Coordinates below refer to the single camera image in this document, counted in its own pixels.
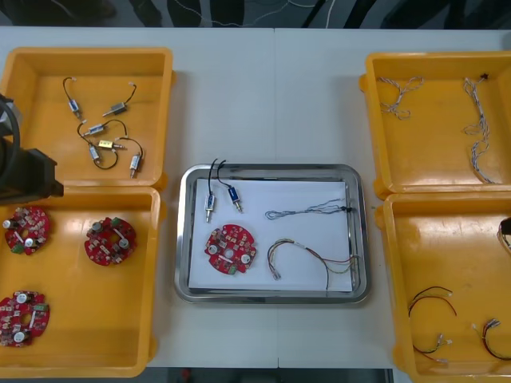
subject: yellow plastic bin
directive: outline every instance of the yellow plastic bin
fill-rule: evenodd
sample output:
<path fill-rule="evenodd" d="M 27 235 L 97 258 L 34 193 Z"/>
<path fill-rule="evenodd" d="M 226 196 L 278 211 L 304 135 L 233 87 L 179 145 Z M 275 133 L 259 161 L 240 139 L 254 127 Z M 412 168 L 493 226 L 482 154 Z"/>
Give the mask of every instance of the yellow plastic bin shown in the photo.
<path fill-rule="evenodd" d="M 160 195 L 155 189 L 65 188 L 64 197 L 32 203 L 45 209 L 49 242 L 31 256 L 0 246 L 0 297 L 16 290 L 46 296 L 45 333 L 24 348 L 0 347 L 0 377 L 134 377 L 154 355 L 151 339 Z M 8 218 L 15 206 L 0 207 Z M 106 216 L 134 227 L 137 248 L 119 265 L 87 257 L 91 224 Z"/>
<path fill-rule="evenodd" d="M 511 216 L 511 192 L 394 194 L 377 210 L 382 230 L 396 345 L 394 362 L 414 382 L 501 381 L 511 363 L 486 352 L 479 331 L 491 318 L 492 348 L 511 354 L 511 256 L 500 244 L 500 222 Z M 440 299 L 408 307 L 419 291 L 443 286 L 455 316 Z M 437 363 L 414 352 L 429 349 L 444 334 L 453 343 L 432 353 Z"/>
<path fill-rule="evenodd" d="M 62 81 L 88 121 L 87 128 L 110 119 L 122 120 L 131 138 L 145 151 L 141 171 L 129 178 L 134 142 L 120 143 L 117 166 L 106 171 L 97 168 L 88 145 L 77 134 L 79 120 L 73 115 Z M 18 48 L 6 61 L 0 93 L 14 99 L 21 110 L 23 148 L 37 148 L 58 162 L 56 178 L 65 186 L 154 186 L 162 189 L 165 138 L 172 80 L 172 53 L 166 48 Z M 128 111 L 103 117 L 112 105 L 126 101 L 137 85 Z M 123 136 L 122 126 L 109 124 L 102 133 L 91 136 L 113 140 Z M 105 165 L 113 162 L 110 152 L 102 152 Z"/>
<path fill-rule="evenodd" d="M 480 169 L 495 182 L 484 184 L 473 170 L 471 148 L 481 135 L 467 135 L 479 113 L 465 92 L 465 77 L 477 81 L 489 124 L 489 149 L 479 157 Z M 405 93 L 399 105 L 407 120 L 382 113 L 380 102 L 392 104 L 398 90 L 378 81 L 386 77 L 403 86 L 421 76 L 420 89 Z M 511 52 L 374 53 L 360 78 L 365 93 L 376 167 L 376 194 L 479 192 L 511 190 Z"/>

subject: capacitor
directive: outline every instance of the capacitor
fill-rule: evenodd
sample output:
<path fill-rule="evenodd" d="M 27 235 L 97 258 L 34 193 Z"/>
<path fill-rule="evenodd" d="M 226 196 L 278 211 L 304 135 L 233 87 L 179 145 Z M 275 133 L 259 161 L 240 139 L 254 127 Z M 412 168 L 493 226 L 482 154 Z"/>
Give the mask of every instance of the capacitor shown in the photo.
<path fill-rule="evenodd" d="M 95 222 L 93 223 L 92 229 L 96 233 L 99 233 L 101 230 L 103 230 L 103 225 L 101 225 L 101 222 Z"/>
<path fill-rule="evenodd" d="M 119 241 L 119 246 L 121 247 L 121 249 L 128 249 L 129 248 L 129 241 L 126 239 L 126 238 L 122 238 L 120 241 Z"/>
<path fill-rule="evenodd" d="M 32 300 L 31 294 L 20 293 L 16 297 L 16 302 L 19 303 L 20 305 L 22 305 L 23 303 L 30 302 L 31 300 Z"/>
<path fill-rule="evenodd" d="M 25 247 L 29 247 L 31 249 L 38 248 L 40 243 L 36 239 L 27 238 L 25 239 Z"/>
<path fill-rule="evenodd" d="M 19 226 L 19 223 L 14 219 L 6 219 L 2 224 L 4 229 L 14 229 Z"/>
<path fill-rule="evenodd" d="M 16 343 L 22 343 L 29 339 L 29 334 L 27 332 L 18 331 L 14 334 L 13 339 Z"/>

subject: metal tray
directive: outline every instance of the metal tray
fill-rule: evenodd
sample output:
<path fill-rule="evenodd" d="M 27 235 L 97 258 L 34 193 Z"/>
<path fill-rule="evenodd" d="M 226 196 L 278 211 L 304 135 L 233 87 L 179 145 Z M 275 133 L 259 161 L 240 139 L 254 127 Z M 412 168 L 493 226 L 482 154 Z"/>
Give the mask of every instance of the metal tray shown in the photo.
<path fill-rule="evenodd" d="M 350 253 L 359 257 L 351 268 L 351 292 L 189 288 L 196 181 L 207 179 L 209 168 L 209 164 L 196 165 L 187 170 L 181 180 L 174 283 L 182 299 L 197 303 L 355 303 L 367 296 L 370 289 L 370 266 L 362 181 L 353 168 L 335 164 L 226 164 L 222 172 L 230 180 L 343 181 L 347 188 L 346 204 L 352 208 L 347 214 Z"/>

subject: red circuit board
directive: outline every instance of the red circuit board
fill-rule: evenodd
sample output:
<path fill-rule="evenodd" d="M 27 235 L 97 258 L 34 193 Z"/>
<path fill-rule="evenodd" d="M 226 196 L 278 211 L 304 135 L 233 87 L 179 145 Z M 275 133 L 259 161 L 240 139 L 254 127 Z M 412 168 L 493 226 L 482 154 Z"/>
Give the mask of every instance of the red circuit board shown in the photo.
<path fill-rule="evenodd" d="M 87 236 L 89 240 L 85 241 L 85 252 L 90 260 L 101 266 L 123 262 L 137 247 L 135 229 L 117 217 L 114 219 L 106 217 L 93 223 L 87 231 Z"/>
<path fill-rule="evenodd" d="M 18 301 L 18 296 L 26 298 Z M 50 306 L 45 304 L 45 296 L 35 291 L 16 291 L 12 298 L 0 302 L 0 345 L 25 347 L 34 338 L 45 332 L 50 319 Z M 22 342 L 16 342 L 14 335 L 25 334 Z"/>
<path fill-rule="evenodd" d="M 50 235 L 50 218 L 40 207 L 18 207 L 14 215 L 4 222 L 15 225 L 6 229 L 6 242 L 14 253 L 32 255 L 43 246 Z M 26 247 L 25 241 L 32 239 L 34 247 Z"/>
<path fill-rule="evenodd" d="M 225 225 L 213 230 L 204 252 L 219 272 L 234 275 L 237 271 L 247 271 L 257 250 L 254 237 L 247 230 L 237 225 Z"/>

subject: white table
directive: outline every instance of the white table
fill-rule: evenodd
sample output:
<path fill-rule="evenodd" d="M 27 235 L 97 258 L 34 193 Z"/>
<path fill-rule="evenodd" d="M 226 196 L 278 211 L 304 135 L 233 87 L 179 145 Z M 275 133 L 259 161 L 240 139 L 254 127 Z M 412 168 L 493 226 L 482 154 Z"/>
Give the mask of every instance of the white table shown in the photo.
<path fill-rule="evenodd" d="M 0 28 L 0 69 L 17 46 L 167 46 L 176 84 L 165 169 L 150 366 L 393 368 L 382 241 L 374 225 L 373 156 L 358 76 L 376 51 L 511 49 L 506 31 Z M 172 286 L 180 175 L 231 162 L 342 163 L 361 175 L 372 292 L 360 306 L 199 306 Z M 397 381 L 407 381 L 396 373 Z"/>

